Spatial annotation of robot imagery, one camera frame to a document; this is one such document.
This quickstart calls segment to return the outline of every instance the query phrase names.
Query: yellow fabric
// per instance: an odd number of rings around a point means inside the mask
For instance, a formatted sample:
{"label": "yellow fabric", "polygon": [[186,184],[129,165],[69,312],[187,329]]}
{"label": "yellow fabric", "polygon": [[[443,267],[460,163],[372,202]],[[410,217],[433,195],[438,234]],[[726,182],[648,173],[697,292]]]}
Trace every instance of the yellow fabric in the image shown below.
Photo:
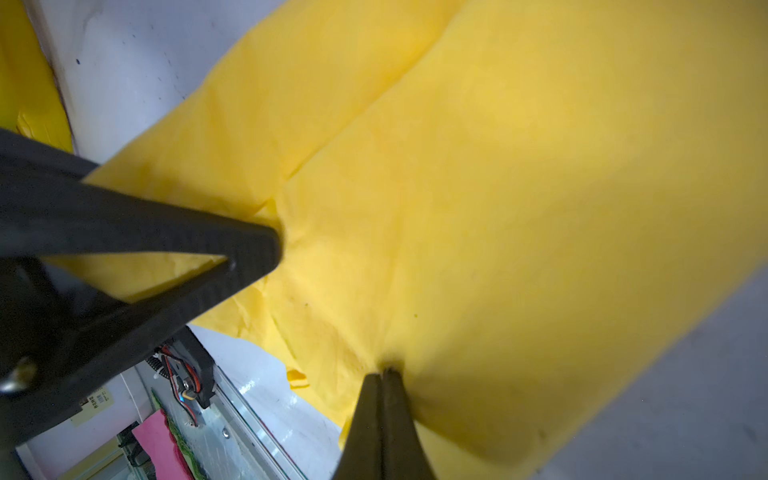
{"label": "yellow fabric", "polygon": [[72,152],[53,72],[21,0],[0,0],[0,127]]}
{"label": "yellow fabric", "polygon": [[340,425],[398,366],[440,478],[524,478],[765,261],[767,84],[761,2],[292,0],[88,182],[278,226],[197,323]]}

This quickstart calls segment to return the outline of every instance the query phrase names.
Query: black wire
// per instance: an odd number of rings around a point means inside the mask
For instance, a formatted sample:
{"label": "black wire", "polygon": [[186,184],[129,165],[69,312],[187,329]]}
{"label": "black wire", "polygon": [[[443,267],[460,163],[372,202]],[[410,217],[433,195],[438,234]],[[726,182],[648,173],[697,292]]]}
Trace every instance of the black wire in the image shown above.
{"label": "black wire", "polygon": [[[170,368],[170,362],[168,362],[168,358],[164,359],[164,363],[165,363],[165,367],[168,369],[168,372],[173,372],[173,370]],[[187,415],[189,415],[190,420],[192,420],[192,425],[197,426],[197,419],[195,419],[195,416],[192,413],[192,409],[190,408],[189,405],[184,403],[179,398],[178,394],[176,393],[176,386],[174,385],[174,382],[176,382],[176,380],[174,379],[174,376],[171,375],[168,380],[170,381],[170,393],[171,393],[171,395],[174,396],[174,398],[179,403],[179,405],[181,405],[181,407],[184,409],[184,411],[187,413]]]}
{"label": "black wire", "polygon": [[[172,358],[172,359],[176,360],[177,362],[179,362],[184,367],[184,369],[187,370],[187,374],[189,374],[190,377],[192,377],[193,379],[197,379],[198,382],[200,381],[200,376],[197,374],[197,372],[194,371],[194,368],[189,364],[188,361],[180,359],[179,357],[177,357],[175,355],[171,355],[170,353],[165,353],[162,350],[160,351],[160,354],[161,355],[165,355],[165,356],[169,356],[170,358]],[[201,383],[200,384],[200,388],[197,388],[197,386],[195,386],[195,388],[193,390],[195,391],[195,393],[200,393],[202,388],[203,388],[203,385]]]}

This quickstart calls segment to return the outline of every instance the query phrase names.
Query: cable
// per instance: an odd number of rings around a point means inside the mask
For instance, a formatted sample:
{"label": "cable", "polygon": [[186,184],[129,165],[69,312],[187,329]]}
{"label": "cable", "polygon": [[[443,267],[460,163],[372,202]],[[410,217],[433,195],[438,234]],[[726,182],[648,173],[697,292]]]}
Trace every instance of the cable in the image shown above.
{"label": "cable", "polygon": [[[170,362],[168,361],[168,357],[164,356],[163,357],[163,361],[165,363],[165,368],[168,369],[168,372],[173,372],[173,370],[170,369]],[[179,395],[179,391],[176,388],[176,380],[174,379],[174,376],[171,375],[168,380],[170,381],[170,389],[174,391],[174,398],[176,399],[177,402],[179,402],[179,404],[182,406],[182,408],[184,408],[184,410],[187,411],[187,414],[190,416],[190,419],[192,419],[192,425],[193,426],[197,426],[197,417],[195,416],[194,412],[192,411],[192,408],[189,405],[187,405],[186,403],[184,403],[184,400]]]}
{"label": "cable", "polygon": [[187,370],[187,373],[189,373],[190,377],[194,381],[194,391],[195,391],[195,393],[200,393],[200,391],[202,390],[202,388],[200,386],[200,378],[198,378],[197,372],[195,372],[194,367],[192,365],[190,365],[189,362],[187,362],[186,360],[180,359],[179,357],[171,354],[170,353],[170,349],[168,348],[167,345],[162,345],[161,348],[160,348],[160,351],[165,356],[169,356],[170,358],[172,358],[172,359],[176,360],[177,362],[179,362]]}

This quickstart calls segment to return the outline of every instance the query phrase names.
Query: white surface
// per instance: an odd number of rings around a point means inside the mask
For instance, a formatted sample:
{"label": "white surface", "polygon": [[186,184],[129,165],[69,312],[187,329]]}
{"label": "white surface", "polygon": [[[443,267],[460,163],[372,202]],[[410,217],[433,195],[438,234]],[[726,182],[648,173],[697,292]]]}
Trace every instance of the white surface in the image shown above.
{"label": "white surface", "polygon": [[531,480],[768,478],[768,268]]}
{"label": "white surface", "polygon": [[149,395],[147,395],[147,390],[141,381],[141,377],[135,368],[130,368],[122,372],[119,378],[123,380],[125,389],[131,397],[139,422],[143,422],[149,415],[154,413],[154,408]]}
{"label": "white surface", "polygon": [[341,429],[291,392],[285,366],[245,340],[190,328],[304,475],[330,478],[341,455]]}
{"label": "white surface", "polygon": [[282,0],[25,2],[57,75],[77,151],[103,164],[197,88]]}
{"label": "white surface", "polygon": [[[135,396],[128,392],[123,377],[114,377],[106,387],[114,399],[112,406],[78,427],[65,420],[31,439],[19,451],[27,470],[35,473],[33,480],[57,478],[139,420]],[[138,403],[143,404],[144,399],[139,397]]]}

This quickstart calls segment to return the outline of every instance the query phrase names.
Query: black plastic frame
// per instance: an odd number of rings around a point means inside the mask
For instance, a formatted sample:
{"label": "black plastic frame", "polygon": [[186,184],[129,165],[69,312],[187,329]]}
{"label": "black plastic frame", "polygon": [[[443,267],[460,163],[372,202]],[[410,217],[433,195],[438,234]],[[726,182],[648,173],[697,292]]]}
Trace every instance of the black plastic frame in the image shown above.
{"label": "black plastic frame", "polygon": [[80,399],[144,361],[186,323],[280,261],[272,228],[81,183],[93,168],[89,161],[0,129],[0,257],[179,252],[226,259],[151,298],[85,322],[51,324],[57,341],[39,365],[36,385],[0,396],[0,449],[69,418]]}
{"label": "black plastic frame", "polygon": [[435,480],[416,434],[398,372],[362,381],[344,452],[332,480]]}
{"label": "black plastic frame", "polygon": [[210,397],[214,394],[214,359],[188,326],[179,329],[167,343],[177,356],[187,360],[194,368],[200,378],[197,404],[200,408],[207,409],[210,406]]}

